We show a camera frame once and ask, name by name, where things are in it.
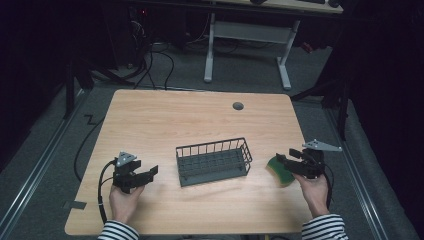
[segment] sponge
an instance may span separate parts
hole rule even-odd
[[[281,187],[287,187],[294,181],[294,177],[289,170],[284,167],[284,164],[277,161],[277,157],[271,158],[266,165],[267,169],[278,178],[278,183]]]

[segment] black wire basket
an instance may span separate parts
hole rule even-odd
[[[181,146],[176,154],[181,187],[246,176],[252,162],[244,138]]]

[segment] wrist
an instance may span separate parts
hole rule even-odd
[[[313,218],[330,214],[330,211],[325,205],[309,205],[309,210]]]
[[[128,217],[125,217],[125,216],[122,216],[122,217],[115,216],[115,217],[113,217],[113,221],[117,221],[117,222],[123,223],[125,225],[128,224],[128,220],[129,220]]]

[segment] black cable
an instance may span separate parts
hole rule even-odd
[[[105,184],[105,182],[107,182],[107,181],[109,181],[109,180],[111,180],[111,179],[113,179],[113,177],[110,177],[110,178],[108,178],[108,179],[104,180],[104,181],[102,182],[102,186],[103,186],[103,184]]]
[[[221,40],[221,43],[227,43],[227,42],[232,42],[233,40]],[[229,54],[229,53],[232,53],[232,52],[234,52],[234,51],[236,51],[237,49],[238,49],[238,47],[239,47],[239,42],[240,41],[236,41],[236,43],[234,44],[234,48],[233,49],[231,49],[230,51],[219,51],[216,47],[214,47],[213,49],[214,49],[214,51],[215,52],[217,52],[217,53],[224,53],[224,54]]]
[[[324,177],[327,180],[327,187],[328,187],[327,208],[330,209],[330,203],[331,203],[331,200],[333,198],[334,173],[333,173],[333,170],[327,164],[325,164],[325,166],[331,172],[331,183],[330,183],[330,179],[329,179],[327,173],[324,172]]]
[[[136,89],[138,85],[141,83],[141,81],[143,81],[144,77],[146,77],[146,75],[150,72],[150,69],[152,69],[152,63],[153,63],[153,54],[152,54],[152,51],[150,51],[150,66],[146,70],[146,73],[144,73],[144,75],[140,78],[140,80],[138,80],[138,82],[134,85],[133,89]]]
[[[113,165],[116,164],[116,159],[108,162],[106,164],[106,166],[103,168],[102,173],[100,174],[99,185],[98,185],[98,188],[97,188],[97,202],[99,203],[99,211],[100,211],[100,216],[102,217],[102,220],[103,220],[103,224],[105,224],[106,221],[107,221],[105,208],[103,206],[103,197],[102,197],[102,185],[104,183],[103,182],[103,175],[104,175],[106,169],[112,164]]]
[[[185,46],[187,48],[190,48],[190,49],[193,49],[193,50],[203,50],[203,49],[208,48],[208,46],[209,46],[209,44],[207,42],[202,44],[202,42],[205,41],[205,40],[207,40],[207,38],[199,40],[197,42],[187,43],[187,45],[185,45]]]
[[[150,79],[150,82],[152,83],[153,89],[156,90],[156,85],[155,85],[155,82],[152,79],[152,75],[150,73],[147,73],[147,76],[149,76],[149,79]]]
[[[206,33],[206,30],[208,29],[208,26],[210,25],[209,24],[210,19],[211,19],[211,14],[209,13],[208,17],[206,18],[205,27],[203,27],[203,31],[200,33],[199,37],[195,38],[193,41],[187,42],[186,46],[188,46],[191,43],[195,43],[195,42],[203,41],[205,39],[209,39],[208,37],[205,37],[204,35]]]
[[[96,123],[96,125],[90,130],[90,132],[87,134],[87,136],[85,136],[84,140],[82,141],[82,143],[80,144],[78,151],[75,155],[74,158],[74,173],[75,176],[77,177],[78,181],[82,181],[81,177],[78,174],[78,170],[77,170],[77,160],[79,157],[79,154],[81,153],[82,147],[85,145],[85,142],[87,141],[87,139],[90,137],[90,135],[94,132],[94,130],[100,125],[100,123],[102,123],[105,120],[105,118],[103,117],[99,122]]]
[[[165,90],[168,90],[168,80],[169,80],[169,77],[171,76],[171,74],[172,74],[172,72],[174,71],[174,59],[172,59],[172,57],[171,56],[169,56],[168,54],[166,54],[166,53],[163,53],[163,52],[153,52],[153,53],[157,53],[157,54],[161,54],[161,55],[164,55],[164,56],[166,56],[166,57],[168,57],[169,58],[169,60],[171,60],[171,63],[172,63],[172,67],[171,67],[171,70],[169,71],[169,73],[168,73],[168,76],[166,77],[166,79],[165,79],[165,83],[164,83],[164,86],[165,86]]]
[[[266,42],[266,43],[262,43],[263,45],[261,46],[254,46],[252,44],[248,44],[247,42],[249,41],[240,41],[239,45],[243,47],[254,48],[254,49],[264,49],[264,48],[269,48],[276,45],[276,43]]]

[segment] striped sleeve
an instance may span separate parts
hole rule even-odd
[[[316,217],[303,224],[302,240],[349,239],[344,230],[343,219],[336,214]]]
[[[117,221],[107,221],[103,231],[97,238],[99,240],[137,240],[137,231],[123,223]]]

